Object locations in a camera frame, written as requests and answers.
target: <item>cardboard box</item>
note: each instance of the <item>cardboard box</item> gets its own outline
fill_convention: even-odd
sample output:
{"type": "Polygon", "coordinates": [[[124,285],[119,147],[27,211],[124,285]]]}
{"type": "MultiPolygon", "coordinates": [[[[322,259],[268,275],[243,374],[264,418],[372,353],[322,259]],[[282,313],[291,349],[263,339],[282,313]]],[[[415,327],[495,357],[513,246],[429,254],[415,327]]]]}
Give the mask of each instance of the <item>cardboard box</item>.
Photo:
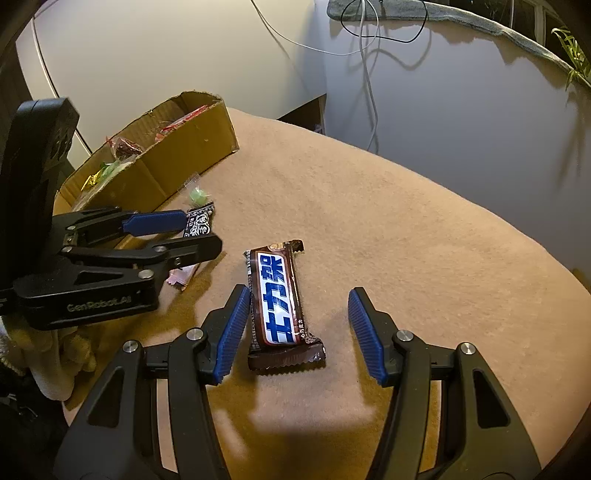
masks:
{"type": "MultiPolygon", "coordinates": [[[[177,193],[195,173],[202,173],[238,150],[238,141],[224,101],[210,93],[183,92],[146,112],[114,136],[127,138],[146,151],[135,162],[93,192],[84,208],[119,206],[123,210],[152,212],[177,193]],[[164,122],[170,123],[197,108],[208,108],[155,143],[164,122]]],[[[102,163],[112,163],[104,143],[64,182],[56,194],[53,213],[66,213],[79,197],[84,182],[102,163]]]]}

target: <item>table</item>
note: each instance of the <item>table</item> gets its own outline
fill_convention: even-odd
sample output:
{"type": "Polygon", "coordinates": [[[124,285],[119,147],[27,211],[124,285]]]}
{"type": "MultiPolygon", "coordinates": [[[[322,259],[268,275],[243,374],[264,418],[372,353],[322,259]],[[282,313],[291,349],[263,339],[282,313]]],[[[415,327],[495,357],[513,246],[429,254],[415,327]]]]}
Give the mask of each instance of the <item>table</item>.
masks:
{"type": "MultiPolygon", "coordinates": [[[[164,288],[159,311],[98,325],[99,367],[127,339],[153,345],[199,325],[246,282],[244,250],[301,238],[304,314],[324,340],[327,365],[255,375],[243,340],[230,376],[209,390],[234,480],[365,478],[391,391],[368,376],[348,325],[355,286],[427,343],[473,342],[545,465],[591,400],[591,296],[579,282],[502,219],[412,171],[291,125],[230,115],[241,149],[202,178],[223,253],[185,292],[164,288]]],[[[70,419],[94,379],[79,378],[70,419]]],[[[171,468],[160,387],[161,447],[171,468]]]]}

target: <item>blue gripper pad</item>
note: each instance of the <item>blue gripper pad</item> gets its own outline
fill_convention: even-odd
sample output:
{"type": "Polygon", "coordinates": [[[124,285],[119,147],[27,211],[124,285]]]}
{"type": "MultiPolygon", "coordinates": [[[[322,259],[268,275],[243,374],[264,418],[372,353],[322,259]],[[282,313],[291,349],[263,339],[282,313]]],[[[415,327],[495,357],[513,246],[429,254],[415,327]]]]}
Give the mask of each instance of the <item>blue gripper pad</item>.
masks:
{"type": "Polygon", "coordinates": [[[384,365],[384,346],[355,290],[349,292],[348,306],[349,321],[355,330],[368,372],[381,386],[384,386],[388,379],[384,365]]]}
{"type": "Polygon", "coordinates": [[[187,215],[182,210],[137,213],[123,222],[123,231],[133,236],[178,232],[187,226],[187,215]]]}
{"type": "Polygon", "coordinates": [[[213,369],[213,377],[217,384],[220,384],[223,377],[230,373],[236,351],[238,350],[238,344],[242,338],[242,332],[244,332],[244,327],[248,320],[250,308],[251,291],[248,287],[242,286],[236,306],[230,314],[230,318],[217,345],[216,366],[213,369]]]}

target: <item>chocolate bar wrapper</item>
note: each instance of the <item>chocolate bar wrapper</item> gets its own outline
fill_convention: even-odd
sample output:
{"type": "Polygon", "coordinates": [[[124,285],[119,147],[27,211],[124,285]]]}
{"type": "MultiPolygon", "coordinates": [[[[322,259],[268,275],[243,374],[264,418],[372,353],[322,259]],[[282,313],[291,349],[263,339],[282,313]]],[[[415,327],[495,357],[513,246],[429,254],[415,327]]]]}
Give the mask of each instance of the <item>chocolate bar wrapper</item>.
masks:
{"type": "Polygon", "coordinates": [[[322,341],[306,326],[294,269],[301,240],[244,252],[251,288],[251,370],[289,367],[326,359],[322,341]]]}
{"type": "MultiPolygon", "coordinates": [[[[215,212],[213,202],[209,202],[199,208],[187,212],[187,226],[183,232],[183,237],[207,235],[212,231],[212,216],[215,212]]],[[[181,290],[187,288],[187,285],[195,275],[200,264],[187,265],[186,267],[175,268],[170,271],[167,282],[170,285],[179,287],[181,290]]]]}

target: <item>cable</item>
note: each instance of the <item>cable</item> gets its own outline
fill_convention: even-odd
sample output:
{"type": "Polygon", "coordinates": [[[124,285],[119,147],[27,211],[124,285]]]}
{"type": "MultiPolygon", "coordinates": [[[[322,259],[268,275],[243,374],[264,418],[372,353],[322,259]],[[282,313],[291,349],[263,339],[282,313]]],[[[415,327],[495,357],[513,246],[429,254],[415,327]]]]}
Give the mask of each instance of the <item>cable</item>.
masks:
{"type": "Polygon", "coordinates": [[[369,150],[371,148],[371,144],[374,141],[375,138],[375,134],[378,130],[378,107],[375,104],[375,99],[374,99],[374,91],[372,90],[371,87],[371,81],[369,80],[369,70],[368,70],[368,65],[367,65],[367,61],[365,58],[365,52],[363,51],[363,24],[365,23],[365,2],[369,2],[369,4],[371,5],[371,2],[369,0],[361,0],[361,22],[359,23],[359,54],[361,55],[361,63],[363,64],[363,76],[365,77],[365,83],[368,86],[368,93],[369,93],[369,99],[371,100],[371,105],[374,109],[374,116],[375,116],[375,123],[374,123],[374,129],[371,132],[371,137],[369,137],[369,143],[368,143],[368,147],[366,148],[366,150],[369,150]]]}
{"type": "Polygon", "coordinates": [[[253,5],[253,7],[255,8],[256,12],[258,13],[259,17],[261,17],[261,20],[267,26],[267,28],[269,28],[270,30],[272,30],[273,32],[275,32],[277,35],[279,35],[281,38],[283,38],[284,40],[287,40],[290,43],[293,43],[293,44],[298,45],[300,47],[307,48],[309,50],[318,51],[320,53],[326,53],[328,55],[334,55],[334,56],[337,56],[337,57],[346,57],[348,55],[353,55],[355,53],[361,54],[361,62],[363,64],[363,75],[364,75],[364,78],[365,78],[365,83],[368,86],[369,98],[371,100],[372,109],[374,110],[374,117],[375,117],[374,128],[372,130],[371,138],[369,139],[369,145],[368,145],[368,147],[366,149],[366,150],[369,150],[370,147],[371,147],[372,142],[374,141],[376,132],[378,130],[378,108],[377,108],[377,106],[375,104],[374,92],[373,92],[372,87],[371,87],[371,81],[369,80],[369,71],[368,71],[368,68],[367,68],[365,53],[363,51],[366,50],[372,43],[374,43],[374,41],[375,41],[376,38],[379,38],[379,35],[378,35],[378,31],[379,31],[379,15],[378,15],[378,11],[375,9],[375,7],[371,4],[371,2],[369,0],[361,0],[361,2],[362,2],[362,10],[363,10],[363,14],[361,15],[361,22],[359,23],[359,33],[361,34],[361,36],[356,35],[357,37],[359,37],[359,50],[351,51],[349,53],[334,53],[334,52],[331,52],[331,51],[324,51],[324,50],[320,50],[319,48],[314,48],[314,47],[310,47],[308,45],[304,45],[302,43],[298,43],[298,42],[296,42],[294,40],[291,40],[291,39],[287,38],[286,36],[280,34],[267,21],[267,19],[265,18],[265,16],[262,14],[261,10],[256,5],[255,0],[251,0],[251,3],[253,5]],[[376,18],[376,31],[375,31],[375,34],[374,35],[363,35],[363,25],[365,23],[365,13],[366,13],[366,11],[365,11],[365,2],[367,2],[369,4],[369,6],[372,8],[372,10],[374,11],[374,14],[375,14],[375,18],[376,18]],[[366,46],[363,46],[363,42],[362,42],[362,39],[363,38],[372,38],[372,41],[369,42],[366,46]]]}
{"type": "Polygon", "coordinates": [[[515,0],[511,0],[511,17],[509,19],[509,28],[513,28],[513,14],[515,13],[515,0]]]}
{"type": "MultiPolygon", "coordinates": [[[[342,25],[342,27],[349,32],[351,35],[354,35],[355,37],[358,37],[359,35],[357,35],[357,33],[355,32],[351,32],[351,30],[349,30],[346,26],[345,23],[343,22],[343,17],[345,16],[345,12],[347,11],[347,9],[353,5],[355,2],[357,2],[358,0],[352,0],[349,5],[347,5],[344,9],[343,12],[340,15],[340,24],[342,25]]],[[[429,11],[427,10],[427,4],[424,2],[424,0],[420,0],[423,3],[423,7],[425,8],[425,18],[423,18],[423,24],[421,25],[421,28],[419,29],[418,33],[411,38],[410,40],[399,40],[397,38],[391,38],[391,37],[384,37],[383,35],[377,35],[377,38],[383,38],[384,40],[391,40],[391,41],[396,41],[399,43],[411,43],[414,42],[418,36],[423,32],[423,28],[425,28],[425,23],[427,23],[427,19],[429,18],[429,11]]],[[[375,38],[374,35],[362,35],[363,38],[368,38],[368,37],[372,37],[375,38]]]]}
{"type": "MultiPolygon", "coordinates": [[[[334,56],[336,56],[336,57],[346,57],[346,56],[348,56],[348,55],[353,55],[353,54],[355,54],[355,53],[360,53],[360,51],[361,51],[361,50],[366,50],[366,49],[367,49],[367,48],[368,48],[368,47],[369,47],[369,46],[370,46],[372,43],[374,43],[374,41],[375,41],[375,39],[376,39],[376,38],[379,38],[379,35],[378,35],[378,30],[376,30],[376,32],[375,32],[375,35],[365,35],[365,37],[364,37],[364,38],[373,38],[373,40],[372,40],[371,42],[369,42],[369,43],[368,43],[368,44],[367,44],[365,47],[363,47],[363,48],[361,48],[361,47],[360,47],[360,50],[350,51],[349,53],[334,53],[334,52],[331,52],[331,51],[324,51],[324,50],[321,50],[321,49],[319,49],[319,48],[314,48],[314,47],[310,47],[310,46],[308,46],[308,45],[304,45],[303,43],[298,43],[298,42],[296,42],[296,41],[294,41],[294,40],[291,40],[291,39],[287,38],[286,36],[284,36],[284,35],[280,34],[280,33],[279,33],[277,30],[275,30],[275,28],[274,28],[274,27],[273,27],[273,26],[272,26],[272,25],[271,25],[271,24],[270,24],[270,23],[267,21],[267,19],[265,18],[265,16],[262,14],[261,10],[260,10],[260,9],[258,8],[258,6],[256,5],[256,3],[255,3],[255,0],[251,0],[251,3],[252,3],[252,5],[253,5],[253,7],[255,8],[255,10],[256,10],[256,13],[258,13],[258,14],[259,14],[259,17],[261,17],[261,20],[263,21],[263,23],[264,23],[264,24],[265,24],[265,25],[266,25],[268,28],[270,28],[271,30],[273,30],[273,32],[275,32],[277,35],[279,35],[281,38],[283,38],[283,40],[287,40],[288,42],[290,42],[290,43],[293,43],[294,45],[298,45],[298,46],[300,46],[300,47],[307,48],[308,50],[314,50],[314,51],[318,51],[318,52],[320,52],[320,53],[326,53],[327,55],[334,55],[334,56]]],[[[378,18],[378,11],[377,11],[377,10],[375,9],[375,7],[374,7],[374,6],[371,4],[371,2],[369,3],[369,6],[370,6],[370,7],[373,9],[373,11],[374,11],[374,13],[375,13],[375,17],[378,19],[378,22],[377,22],[377,28],[379,29],[379,18],[378,18]]]]}
{"type": "MultiPolygon", "coordinates": [[[[35,17],[33,17],[31,19],[31,28],[33,30],[33,40],[35,42],[35,50],[37,51],[37,56],[39,57],[39,61],[41,62],[41,68],[43,69],[43,73],[45,74],[45,79],[47,80],[47,83],[49,83],[49,87],[51,89],[51,92],[53,93],[53,96],[55,98],[59,98],[60,96],[57,93],[56,86],[53,83],[51,76],[49,75],[49,70],[47,70],[47,64],[45,63],[45,58],[43,57],[43,53],[41,52],[41,45],[39,44],[39,37],[37,35],[37,25],[35,24],[35,17]]],[[[84,137],[80,134],[80,131],[78,130],[77,125],[76,125],[76,129],[74,130],[74,134],[78,137],[78,140],[80,140],[82,147],[84,148],[84,150],[86,150],[86,153],[90,157],[92,155],[92,150],[90,149],[88,143],[86,143],[86,140],[84,140],[84,137]]]]}

